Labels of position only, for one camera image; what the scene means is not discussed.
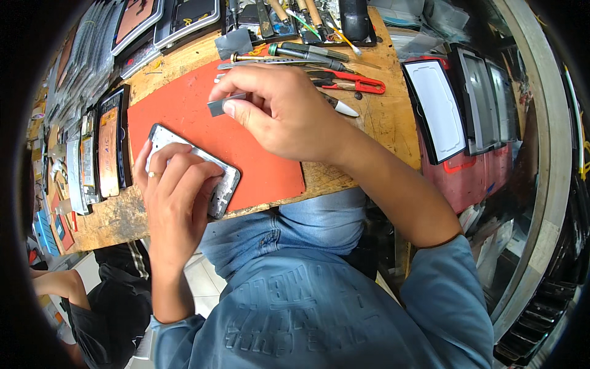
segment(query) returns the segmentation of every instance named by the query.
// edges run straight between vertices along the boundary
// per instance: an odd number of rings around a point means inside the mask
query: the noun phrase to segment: person's left hand
[[[137,156],[133,177],[147,211],[152,270],[176,274],[195,252],[205,227],[213,188],[224,171],[217,164],[190,154],[191,146],[170,143],[152,155],[149,177],[148,140]]]

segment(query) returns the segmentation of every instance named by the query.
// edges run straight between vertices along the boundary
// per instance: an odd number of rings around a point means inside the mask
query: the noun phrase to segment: cotton swab
[[[354,46],[352,44],[352,42],[348,41],[348,39],[340,32],[338,31],[338,28],[334,27],[334,25],[332,24],[332,22],[328,21],[327,26],[330,27],[331,29],[334,30],[334,32],[336,32],[338,34],[338,36],[342,37],[342,39],[344,41],[346,41],[347,44],[350,45],[350,47],[352,47],[352,51],[355,53],[356,56],[361,56],[361,54],[363,53],[359,48],[357,48],[356,46]]]
[[[295,12],[293,12],[291,9],[285,9],[285,13],[289,14],[291,17],[295,18],[296,20],[300,21],[301,24],[303,24],[308,30],[310,30],[314,35],[316,35],[320,40],[322,39],[320,37],[320,34],[316,32],[316,30],[314,30],[312,27],[310,27],[307,23],[305,23],[305,21],[301,18],[299,18]]]

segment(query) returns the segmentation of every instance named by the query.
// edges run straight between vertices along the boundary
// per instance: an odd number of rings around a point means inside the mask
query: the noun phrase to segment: phone screen replacement
[[[209,154],[207,151],[204,151],[201,148],[193,145],[192,143],[188,142],[184,138],[178,136],[177,134],[169,131],[167,128],[164,128],[162,125],[155,123],[152,126],[152,129],[149,133],[149,139],[152,141],[152,151],[150,152],[149,156],[147,157],[147,164],[146,164],[146,172],[149,172],[149,163],[152,155],[162,149],[169,143],[179,142],[179,143],[188,143],[193,147],[192,153],[200,156],[205,161],[213,162],[219,165],[225,173],[223,174],[223,179],[215,188],[211,194],[211,200],[209,201],[209,209],[207,213],[211,215],[214,219],[221,219],[225,214],[225,209],[227,205],[230,203],[231,197],[234,194],[235,188],[240,181],[240,171],[221,161],[220,159],[214,157],[213,155]]]

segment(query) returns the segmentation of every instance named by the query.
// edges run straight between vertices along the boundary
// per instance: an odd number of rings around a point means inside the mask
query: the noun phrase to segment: red-handled scissors
[[[307,75],[319,78],[312,80],[312,82],[315,86],[323,89],[351,90],[378,94],[385,92],[385,83],[382,81],[357,76],[356,74],[331,70],[312,70],[308,71]],[[343,82],[334,81],[334,79],[343,80]]]

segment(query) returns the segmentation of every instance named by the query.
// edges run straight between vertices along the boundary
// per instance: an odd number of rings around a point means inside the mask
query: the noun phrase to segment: jeans
[[[351,188],[209,223],[199,249],[229,280],[247,262],[292,247],[348,255],[363,232],[365,193]]]

